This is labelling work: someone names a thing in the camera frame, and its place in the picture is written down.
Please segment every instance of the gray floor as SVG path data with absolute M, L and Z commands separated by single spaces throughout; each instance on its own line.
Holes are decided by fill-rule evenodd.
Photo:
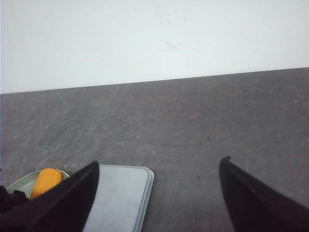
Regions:
M 1 96 L 2 184 L 92 160 L 146 166 L 143 231 L 232 231 L 232 161 L 309 207 L 309 68 Z

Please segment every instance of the yellow object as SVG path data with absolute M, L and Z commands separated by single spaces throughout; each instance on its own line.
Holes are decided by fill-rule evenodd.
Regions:
M 61 182 L 62 173 L 53 168 L 43 169 L 33 187 L 30 199 L 36 198 L 39 195 L 47 192 Z

